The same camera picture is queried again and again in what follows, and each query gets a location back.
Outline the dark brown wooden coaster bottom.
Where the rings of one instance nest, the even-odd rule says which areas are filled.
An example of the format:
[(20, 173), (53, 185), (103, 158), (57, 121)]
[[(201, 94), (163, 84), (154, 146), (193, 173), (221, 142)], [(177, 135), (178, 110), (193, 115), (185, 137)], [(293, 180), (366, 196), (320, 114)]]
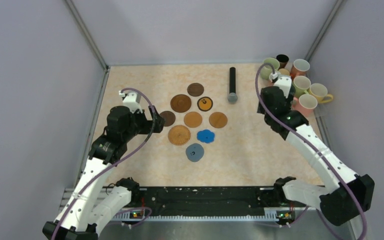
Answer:
[(169, 110), (163, 111), (159, 114), (164, 119), (164, 126), (169, 127), (176, 121), (176, 115)]

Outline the woven rattan coaster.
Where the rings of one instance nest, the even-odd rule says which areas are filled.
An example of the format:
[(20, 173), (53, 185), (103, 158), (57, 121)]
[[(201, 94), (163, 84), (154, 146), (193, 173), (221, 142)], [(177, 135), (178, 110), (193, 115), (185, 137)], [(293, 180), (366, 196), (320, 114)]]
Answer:
[(168, 140), (175, 146), (185, 145), (191, 138), (190, 130), (184, 125), (173, 126), (168, 132)]

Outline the brown ringed wooden coaster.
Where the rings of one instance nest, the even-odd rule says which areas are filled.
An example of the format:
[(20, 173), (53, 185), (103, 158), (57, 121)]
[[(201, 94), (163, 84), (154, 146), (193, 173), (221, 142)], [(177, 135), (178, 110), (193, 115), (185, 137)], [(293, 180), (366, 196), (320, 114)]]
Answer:
[(177, 94), (170, 100), (170, 106), (176, 113), (185, 113), (192, 106), (192, 100), (185, 94)]

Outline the light wooden coaster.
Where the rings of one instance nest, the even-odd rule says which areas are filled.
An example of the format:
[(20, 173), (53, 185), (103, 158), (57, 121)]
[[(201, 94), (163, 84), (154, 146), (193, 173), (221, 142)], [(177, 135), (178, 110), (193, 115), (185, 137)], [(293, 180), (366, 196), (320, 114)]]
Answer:
[(202, 116), (195, 111), (188, 112), (184, 118), (184, 124), (189, 128), (197, 128), (202, 124), (203, 118)]
[(225, 127), (228, 123), (227, 116), (222, 112), (214, 112), (209, 116), (209, 124), (216, 128), (221, 129)]

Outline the grey blue coaster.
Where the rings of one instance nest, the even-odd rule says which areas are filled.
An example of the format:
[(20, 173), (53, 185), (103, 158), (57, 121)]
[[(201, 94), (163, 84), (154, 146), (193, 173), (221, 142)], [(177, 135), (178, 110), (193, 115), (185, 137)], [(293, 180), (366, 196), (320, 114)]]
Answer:
[(189, 145), (185, 150), (187, 159), (193, 163), (198, 162), (205, 154), (203, 146), (199, 143)]

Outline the blue flower coaster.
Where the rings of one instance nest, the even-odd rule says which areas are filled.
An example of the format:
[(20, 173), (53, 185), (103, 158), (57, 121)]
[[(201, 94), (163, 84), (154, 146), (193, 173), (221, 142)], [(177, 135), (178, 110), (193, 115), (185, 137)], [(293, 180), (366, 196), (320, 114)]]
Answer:
[(215, 137), (216, 137), (215, 133), (209, 129), (198, 131), (196, 134), (197, 140), (205, 144), (214, 142)]

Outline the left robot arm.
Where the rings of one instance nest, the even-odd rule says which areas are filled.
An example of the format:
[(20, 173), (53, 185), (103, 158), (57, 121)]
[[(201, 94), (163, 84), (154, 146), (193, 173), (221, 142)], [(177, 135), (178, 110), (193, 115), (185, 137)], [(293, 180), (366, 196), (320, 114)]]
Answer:
[(147, 138), (160, 133), (164, 119), (154, 105), (150, 105), (151, 120), (144, 110), (131, 110), (126, 106), (113, 107), (107, 115), (107, 125), (93, 143), (83, 174), (67, 204), (53, 221), (47, 221), (42, 229), (49, 240), (97, 240), (105, 226), (126, 205), (134, 207), (140, 202), (139, 185), (130, 178), (100, 203), (98, 196), (111, 172), (122, 161), (131, 157), (139, 148), (126, 154), (127, 144), (137, 135)]

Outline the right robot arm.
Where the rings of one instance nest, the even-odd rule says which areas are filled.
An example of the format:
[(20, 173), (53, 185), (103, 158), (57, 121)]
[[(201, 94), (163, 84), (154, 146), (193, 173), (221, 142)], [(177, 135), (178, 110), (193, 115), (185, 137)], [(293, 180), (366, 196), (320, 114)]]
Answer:
[(277, 86), (257, 88), (258, 113), (316, 171), (323, 186), (290, 177), (273, 192), (279, 206), (291, 201), (314, 207), (333, 225), (341, 226), (371, 208), (375, 182), (345, 165), (316, 135), (308, 119), (292, 108), (292, 96)]

